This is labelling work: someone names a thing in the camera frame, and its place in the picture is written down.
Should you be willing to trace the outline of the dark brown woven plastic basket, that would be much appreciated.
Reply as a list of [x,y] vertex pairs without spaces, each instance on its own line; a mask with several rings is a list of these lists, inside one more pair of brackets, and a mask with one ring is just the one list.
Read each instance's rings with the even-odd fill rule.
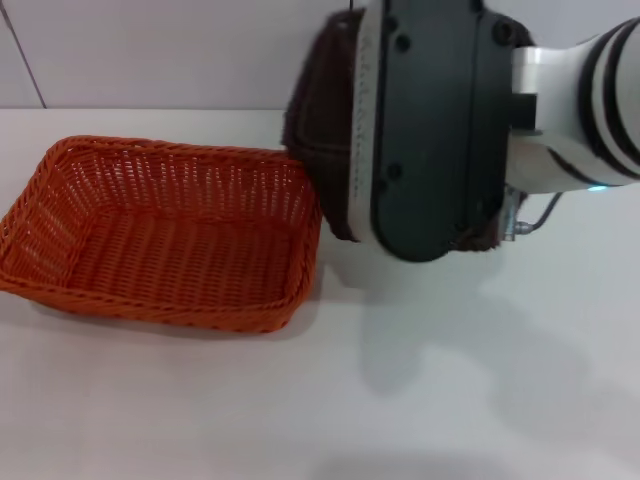
[[[355,55],[365,7],[332,14],[314,40],[287,107],[282,142],[300,161],[319,197],[335,237],[358,240],[348,221]],[[513,53],[529,47],[529,30],[516,19]],[[518,117],[530,118],[533,104],[512,91],[510,133]],[[481,233],[463,237],[453,251],[484,252],[502,241],[501,211]]]

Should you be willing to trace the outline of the orange woven plastic basket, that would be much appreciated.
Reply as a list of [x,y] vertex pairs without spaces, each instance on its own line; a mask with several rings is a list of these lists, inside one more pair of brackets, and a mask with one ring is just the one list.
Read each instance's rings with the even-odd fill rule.
[[282,151],[67,137],[0,222],[0,291],[73,314],[270,333],[312,289],[321,223]]

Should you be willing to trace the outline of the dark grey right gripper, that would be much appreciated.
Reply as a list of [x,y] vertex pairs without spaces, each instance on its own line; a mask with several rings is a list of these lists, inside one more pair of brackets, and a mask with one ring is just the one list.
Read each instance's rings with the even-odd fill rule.
[[348,221],[430,262],[502,209],[515,32],[483,0],[368,0],[355,55]]

